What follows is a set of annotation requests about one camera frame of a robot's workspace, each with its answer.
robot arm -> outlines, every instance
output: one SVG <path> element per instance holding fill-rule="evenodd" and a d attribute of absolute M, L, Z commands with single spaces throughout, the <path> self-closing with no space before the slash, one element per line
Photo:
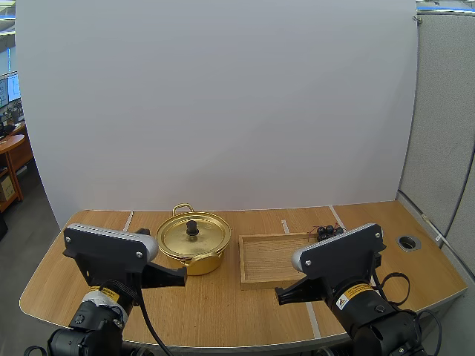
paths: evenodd
<path fill-rule="evenodd" d="M 353 340 L 355 356 L 427 355 L 416 313 L 400 310 L 370 285 L 385 248 L 381 227 L 366 224 L 297 250 L 292 265 L 306 277 L 276 288 L 279 304 L 323 300 Z"/>

black wire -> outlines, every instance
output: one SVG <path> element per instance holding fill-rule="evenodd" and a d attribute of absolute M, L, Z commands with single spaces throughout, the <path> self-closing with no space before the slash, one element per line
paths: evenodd
<path fill-rule="evenodd" d="M 475 141 L 474 146 L 472 147 L 472 156 L 470 158 L 470 163 L 468 164 L 468 170 L 465 174 L 465 179 L 463 181 L 462 190 L 460 191 L 459 199 L 457 200 L 457 204 L 455 205 L 455 209 L 453 210 L 451 221 L 448 223 L 447 231 L 445 232 L 445 236 L 448 235 L 448 232 L 451 230 L 453 221 L 455 220 L 455 216 L 457 211 L 459 210 L 460 202 L 462 201 L 463 194 L 465 193 L 465 188 L 467 187 L 468 177 L 470 176 L 470 172 L 472 170 L 472 165 L 474 164 L 474 156 L 475 156 Z"/>
<path fill-rule="evenodd" d="M 145 324 L 147 324 L 147 327 L 151 333 L 151 336 L 154 337 L 155 341 L 157 341 L 158 345 L 162 348 L 162 350 L 168 356 L 173 356 L 170 350 L 168 350 L 168 347 L 166 347 L 166 345 L 159 338 L 158 334 L 155 332 L 154 327 L 151 325 L 151 321 L 150 321 L 150 318 L 148 317 L 147 309 L 145 308 L 145 301 L 143 300 L 142 288 L 141 288 L 140 283 L 136 283 L 136 289 L 137 289 L 137 295 L 139 297 L 140 310 L 142 310 L 143 320 L 145 321 Z"/>
<path fill-rule="evenodd" d="M 103 290 L 106 286 L 114 286 L 119 289 L 122 293 L 128 295 L 137 305 L 139 302 L 138 294 L 130 287 L 126 286 L 124 283 L 119 282 L 118 280 L 106 280 L 103 284 L 99 286 L 99 290 Z"/>
<path fill-rule="evenodd" d="M 437 326 L 439 327 L 439 336 L 437 338 L 436 351 L 433 353 L 433 355 L 427 355 L 427 356 L 437 356 L 439 354 L 439 351 L 440 351 L 440 346 L 442 345 L 442 324 L 440 323 L 440 320 L 436 316 L 436 314 L 433 311 L 429 310 L 429 309 L 425 309 L 425 310 L 420 311 L 417 314 L 416 318 L 414 319 L 414 327 L 416 328 L 417 342 L 418 342 L 419 345 L 422 343 L 420 319 L 421 319 L 422 314 L 424 314 L 424 313 L 428 313 L 428 314 L 432 315 L 433 319 L 437 323 Z"/>
<path fill-rule="evenodd" d="M 387 301 L 386 294 L 383 291 L 383 288 L 381 287 L 381 284 L 379 283 L 378 275 L 376 274 L 376 271 L 373 272 L 373 279 L 374 283 L 376 284 L 376 289 L 378 289 L 379 295 L 382 296 L 384 300 Z"/>
<path fill-rule="evenodd" d="M 41 346 L 30 346 L 25 351 L 23 356 L 28 356 L 33 350 L 39 350 L 42 353 L 42 356 L 48 356 L 46 350 L 43 349 Z"/>
<path fill-rule="evenodd" d="M 406 298 L 404 298 L 402 301 L 400 302 L 393 302 L 393 301 L 390 301 L 388 302 L 389 304 L 393 304 L 394 306 L 400 306 L 401 304 L 404 304 L 404 302 L 409 298 L 409 293 L 410 293 L 410 281 L 409 281 L 409 277 L 406 276 L 404 273 L 401 273 L 401 272 L 393 272 L 393 273 L 389 273 L 384 279 L 383 281 L 381 282 L 381 289 L 384 288 L 384 284 L 390 280 L 391 278 L 393 277 L 400 277 L 400 278 L 404 278 L 406 281 L 407 281 L 407 294 L 406 294 Z"/>

black lid knob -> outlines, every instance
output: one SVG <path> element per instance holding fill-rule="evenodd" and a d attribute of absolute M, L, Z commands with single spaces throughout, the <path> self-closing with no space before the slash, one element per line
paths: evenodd
<path fill-rule="evenodd" d="M 196 236 L 196 235 L 198 235 L 199 232 L 200 232 L 200 230 L 198 230 L 196 221 L 189 220 L 186 223 L 186 234 L 188 236 Z"/>
<path fill-rule="evenodd" d="M 333 232 L 334 232 L 335 229 L 333 228 L 333 226 L 328 225 L 325 230 L 327 231 L 328 235 L 333 235 Z"/>

gray cubicle wall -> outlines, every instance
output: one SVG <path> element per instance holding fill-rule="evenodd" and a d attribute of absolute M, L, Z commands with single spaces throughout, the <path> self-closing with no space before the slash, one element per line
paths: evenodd
<path fill-rule="evenodd" d="M 423 15 L 400 189 L 447 234 L 475 144 L 475 17 Z"/>
<path fill-rule="evenodd" d="M 429 216 L 468 284 L 442 316 L 439 355 L 475 350 L 475 17 L 422 15 L 413 127 L 400 189 Z M 424 344 L 433 352 L 437 330 Z"/>

office desk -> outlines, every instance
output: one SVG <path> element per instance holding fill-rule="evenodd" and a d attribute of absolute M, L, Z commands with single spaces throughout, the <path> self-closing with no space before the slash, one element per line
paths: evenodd
<path fill-rule="evenodd" d="M 405 273 L 411 291 L 402 308 L 420 310 L 449 303 L 467 288 L 455 268 L 399 202 L 378 202 L 334 207 L 348 229 L 378 223 L 387 245 L 378 276 L 392 271 Z M 186 287 L 144 290 L 145 304 L 158 335 L 176 352 L 224 353 L 299 352 L 347 339 L 338 321 L 323 302 L 279 306 L 273 290 L 240 290 L 238 236 L 282 233 L 285 220 L 291 232 L 307 232 L 314 225 L 335 224 L 329 207 L 267 211 L 219 211 L 232 227 L 232 239 L 222 265 L 210 274 L 190 276 Z M 128 211 L 81 211 L 69 223 L 124 229 Z M 149 228 L 152 236 L 171 212 L 135 211 L 129 231 Z M 417 236 L 422 249 L 404 252 L 396 245 L 403 234 Z M 74 260 L 62 255 L 60 234 L 20 299 L 22 311 L 61 326 L 71 321 L 88 291 Z M 154 261 L 170 266 L 159 254 Z M 407 283 L 395 278 L 384 290 L 391 300 L 401 300 Z M 134 308 L 124 330 L 124 339 L 154 343 L 138 308 Z"/>
<path fill-rule="evenodd" d="M 24 142 L 11 152 L 13 170 L 17 171 L 33 159 L 33 150 L 31 149 L 30 137 L 28 137 L 27 126 L 24 122 L 20 124 L 13 132 L 6 135 L 6 138 L 13 135 L 24 135 Z"/>

